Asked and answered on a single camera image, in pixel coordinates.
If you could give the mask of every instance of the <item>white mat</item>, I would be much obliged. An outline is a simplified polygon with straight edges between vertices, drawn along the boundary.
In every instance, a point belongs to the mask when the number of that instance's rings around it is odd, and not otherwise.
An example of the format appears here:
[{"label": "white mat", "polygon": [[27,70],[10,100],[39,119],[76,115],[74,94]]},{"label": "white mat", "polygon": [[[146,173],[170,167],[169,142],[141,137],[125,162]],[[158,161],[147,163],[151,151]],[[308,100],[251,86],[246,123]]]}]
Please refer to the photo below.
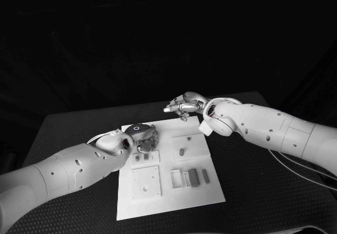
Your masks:
[{"label": "white mat", "polygon": [[[148,159],[147,163],[147,161],[140,158],[141,166],[135,166],[135,162],[133,160],[138,152],[134,150],[134,154],[130,155],[127,163],[120,169],[117,220],[124,220],[128,218],[225,202],[225,196],[207,147],[202,157],[180,161],[174,159],[174,145],[171,138],[182,136],[187,137],[190,135],[200,134],[200,131],[197,129],[197,117],[190,117],[187,122],[183,122],[177,118],[148,122],[144,124],[154,124],[158,131],[160,141],[156,150],[158,151],[160,162],[154,158],[154,160]],[[122,126],[121,130],[125,131],[128,126],[130,125]],[[137,184],[133,182],[133,172],[135,172],[138,168],[150,168],[156,166],[158,166],[160,175],[160,195],[156,194],[156,196],[144,197],[144,199],[133,199],[134,192],[141,191],[143,187],[143,185],[140,185],[140,188],[135,188]],[[183,172],[189,171],[193,168],[196,168],[197,170],[200,186],[194,188],[186,188]],[[205,182],[202,169],[206,169],[207,171],[210,180],[209,184]],[[170,172],[173,170],[180,170],[183,180],[182,189],[171,188]]]}]

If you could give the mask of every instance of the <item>black table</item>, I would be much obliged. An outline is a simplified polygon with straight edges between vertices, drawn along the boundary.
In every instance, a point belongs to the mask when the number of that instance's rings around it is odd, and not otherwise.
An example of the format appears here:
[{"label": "black table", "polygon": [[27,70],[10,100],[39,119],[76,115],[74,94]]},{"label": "black table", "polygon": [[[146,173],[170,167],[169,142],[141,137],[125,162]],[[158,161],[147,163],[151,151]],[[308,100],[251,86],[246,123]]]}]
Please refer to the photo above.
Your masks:
[{"label": "black table", "polygon": [[[223,97],[268,106],[258,92]],[[154,102],[49,115],[25,166],[122,125],[177,118],[176,113],[163,112],[166,105],[167,102]],[[239,134],[223,137],[212,133],[206,141],[226,202],[117,221],[115,172],[82,191],[30,211],[9,233],[259,234],[307,226],[337,233],[337,202],[330,190],[292,174],[268,150],[245,142]],[[300,174],[320,181],[314,172],[285,163]]]}]

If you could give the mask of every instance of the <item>textured table surface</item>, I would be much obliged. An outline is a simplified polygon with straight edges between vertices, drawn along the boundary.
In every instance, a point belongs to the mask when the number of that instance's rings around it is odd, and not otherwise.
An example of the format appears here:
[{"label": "textured table surface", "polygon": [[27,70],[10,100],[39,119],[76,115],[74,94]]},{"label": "textured table surface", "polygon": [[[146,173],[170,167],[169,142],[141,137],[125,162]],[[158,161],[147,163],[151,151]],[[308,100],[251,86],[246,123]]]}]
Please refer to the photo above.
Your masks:
[{"label": "textured table surface", "polygon": [[[258,92],[218,97],[268,106]],[[49,115],[25,166],[122,125],[177,118],[176,113],[163,112],[167,102]],[[114,172],[91,187],[30,211],[9,233],[259,234],[307,226],[337,233],[337,201],[330,190],[292,174],[268,150],[245,142],[238,133],[230,137],[212,133],[206,141],[226,202],[117,221],[118,172]],[[284,162],[300,174],[320,181],[315,173]]]}]

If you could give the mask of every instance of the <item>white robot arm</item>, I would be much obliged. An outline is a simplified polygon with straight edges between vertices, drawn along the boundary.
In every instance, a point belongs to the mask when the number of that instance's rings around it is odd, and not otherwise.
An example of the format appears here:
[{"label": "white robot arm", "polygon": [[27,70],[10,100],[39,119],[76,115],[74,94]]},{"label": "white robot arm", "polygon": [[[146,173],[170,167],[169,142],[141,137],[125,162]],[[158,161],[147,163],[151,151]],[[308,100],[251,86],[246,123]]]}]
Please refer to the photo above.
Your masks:
[{"label": "white robot arm", "polygon": [[213,131],[226,137],[238,132],[252,144],[307,160],[337,175],[336,128],[307,122],[272,108],[242,104],[233,98],[209,100],[193,92],[170,102],[164,112],[171,111],[183,121],[187,121],[187,112],[202,113],[199,130],[206,136]]},{"label": "white robot arm", "polygon": [[85,144],[59,151],[43,161],[0,175],[0,234],[45,202],[97,183],[124,166],[137,147],[150,153],[158,142],[154,125],[134,124],[125,132],[111,131]]}]

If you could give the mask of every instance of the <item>black background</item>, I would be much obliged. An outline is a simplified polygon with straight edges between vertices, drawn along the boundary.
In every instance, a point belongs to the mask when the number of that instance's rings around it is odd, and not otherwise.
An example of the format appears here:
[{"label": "black background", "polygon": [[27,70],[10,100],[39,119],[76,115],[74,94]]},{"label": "black background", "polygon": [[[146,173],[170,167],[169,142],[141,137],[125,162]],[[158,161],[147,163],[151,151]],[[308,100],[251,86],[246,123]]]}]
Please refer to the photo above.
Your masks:
[{"label": "black background", "polygon": [[1,9],[0,140],[22,158],[48,114],[186,91],[259,91],[272,108],[334,125],[333,6],[49,1]]}]

